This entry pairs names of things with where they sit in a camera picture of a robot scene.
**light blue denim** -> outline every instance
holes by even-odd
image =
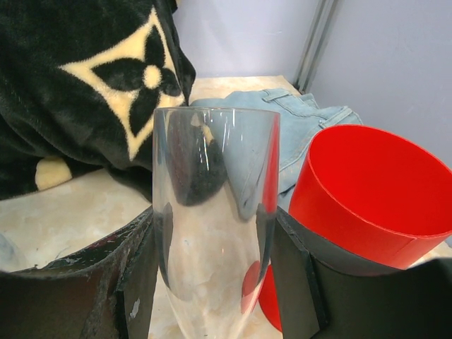
[[[278,205],[288,211],[295,184],[312,138],[322,129],[338,124],[362,124],[357,113],[344,106],[319,108],[314,96],[296,96],[276,88],[233,92],[225,99],[200,99],[192,107],[264,109],[280,113],[280,173]],[[261,130],[254,126],[254,134]],[[241,162],[230,162],[240,166]]]

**metal strip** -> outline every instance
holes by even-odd
[[[309,29],[308,39],[304,45],[297,82],[294,84],[294,87],[301,93],[308,92],[311,87],[340,2],[342,0],[320,0],[317,5],[311,28]]]

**star-shaped pattern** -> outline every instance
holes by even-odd
[[[154,8],[148,21],[126,39],[89,59],[60,68],[104,98],[124,127],[131,161],[153,131],[154,108],[184,102]]]

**plush fabric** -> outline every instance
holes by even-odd
[[[0,0],[0,199],[96,169],[152,199],[156,107],[195,70],[176,0]]]

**glass rim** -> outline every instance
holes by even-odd
[[[265,115],[278,116],[279,112],[269,111],[267,109],[259,109],[259,108],[240,108],[240,107],[192,107],[192,106],[174,106],[174,107],[158,107],[154,109],[154,113],[156,112],[164,112],[164,111],[172,111],[172,110],[180,110],[180,111],[209,111],[209,112],[219,112],[219,111],[239,111],[239,112],[255,112]]]

